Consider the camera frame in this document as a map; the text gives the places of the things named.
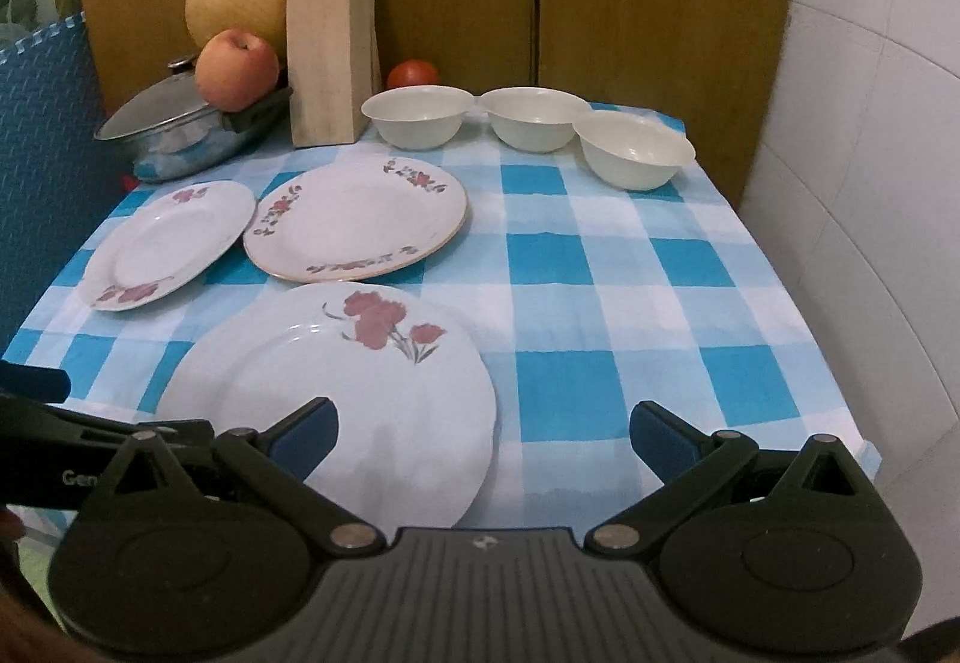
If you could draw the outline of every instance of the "pot handle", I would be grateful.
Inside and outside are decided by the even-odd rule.
[[[181,72],[193,70],[193,62],[197,60],[198,55],[199,54],[187,54],[186,56],[179,56],[167,62],[167,67],[171,75],[179,75]]]
[[[287,102],[293,90],[289,86],[282,86],[280,89],[274,89],[266,97],[257,100],[248,108],[239,110],[237,113],[223,113],[223,125],[229,132],[246,132],[259,121],[262,121],[267,115],[275,113],[277,106]]]

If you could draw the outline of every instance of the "red flower pattern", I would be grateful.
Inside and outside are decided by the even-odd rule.
[[[117,298],[118,303],[136,303],[138,300],[143,300],[145,297],[150,297],[160,284],[157,281],[153,281],[152,284],[138,284],[137,286],[131,286],[129,289],[124,289],[123,294]]]
[[[405,166],[397,167],[397,160],[390,160],[383,166],[383,172],[385,173],[395,173],[401,178],[405,178],[408,182],[413,184],[415,187],[419,187],[424,191],[435,191],[436,193],[441,193],[446,189],[445,184],[437,184],[430,176],[428,176],[422,170],[414,170],[409,164]]]
[[[394,257],[405,254],[407,257],[413,257],[419,254],[415,246],[404,246],[400,251],[392,251],[387,254],[381,254],[379,257],[370,257],[368,260],[354,260],[353,262],[331,262],[328,265],[310,265],[307,267],[307,273],[323,273],[325,270],[336,272],[338,270],[363,270],[373,265],[385,265],[387,262],[393,262]]]
[[[403,335],[397,325],[407,318],[406,305],[396,300],[384,300],[377,292],[357,290],[349,295],[344,300],[343,316],[330,313],[326,303],[323,304],[323,313],[338,320],[358,317],[353,324],[353,337],[342,332],[344,339],[356,341],[373,351],[379,351],[392,342],[414,365],[437,351],[437,346],[430,344],[446,333],[437,325],[422,324],[412,327],[409,335]]]
[[[416,325],[410,329],[410,340],[414,343],[433,343],[445,332],[437,325]]]
[[[155,291],[160,288],[162,281],[168,281],[172,278],[173,276],[167,276],[165,279],[160,279],[159,281],[148,281],[147,284],[136,284],[135,286],[127,287],[112,284],[97,298],[97,302],[106,303],[108,300],[116,297],[117,303],[137,303],[154,294]]]
[[[260,219],[259,224],[266,226],[257,227],[253,234],[256,236],[272,236],[276,232],[274,227],[277,226],[280,217],[290,211],[303,190],[304,188],[300,184],[287,187],[287,193],[275,199],[274,204],[267,209],[267,212]]]
[[[203,187],[200,190],[180,190],[178,193],[174,194],[173,199],[175,203],[183,205],[184,203],[189,203],[193,199],[200,199],[206,194],[208,189],[209,187]]]
[[[344,313],[347,316],[359,316],[367,308],[373,308],[383,302],[376,292],[354,292],[344,300]]]

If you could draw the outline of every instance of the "apple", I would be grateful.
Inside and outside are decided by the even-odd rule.
[[[408,59],[401,62],[387,76],[387,89],[399,89],[401,86],[435,86],[440,83],[440,73],[430,62]]]
[[[200,51],[194,79],[210,105],[234,113],[275,89],[280,60],[274,48],[242,29],[227,29]]]

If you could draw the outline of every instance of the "screw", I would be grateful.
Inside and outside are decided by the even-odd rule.
[[[605,550],[628,550],[640,541],[640,534],[628,524],[602,524],[594,530],[593,541]]]
[[[472,545],[477,547],[479,550],[488,551],[500,543],[500,539],[496,536],[487,535],[478,535],[472,540]]]
[[[375,544],[376,538],[376,530],[362,522],[340,524],[330,533],[330,541],[342,550],[361,550]]]

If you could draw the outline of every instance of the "white plate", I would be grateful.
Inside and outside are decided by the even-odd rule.
[[[142,207],[90,257],[77,293],[90,308],[128,310],[186,284],[239,238],[256,198],[234,181],[184,187]]]
[[[288,281],[356,281],[422,260],[467,216],[448,172],[402,157],[318,167],[260,201],[243,243],[253,264]]]
[[[314,284],[250,305],[187,353],[157,418],[263,431],[318,395],[340,436],[306,484],[388,539],[459,521],[490,466],[493,385],[467,333],[398,289]]]

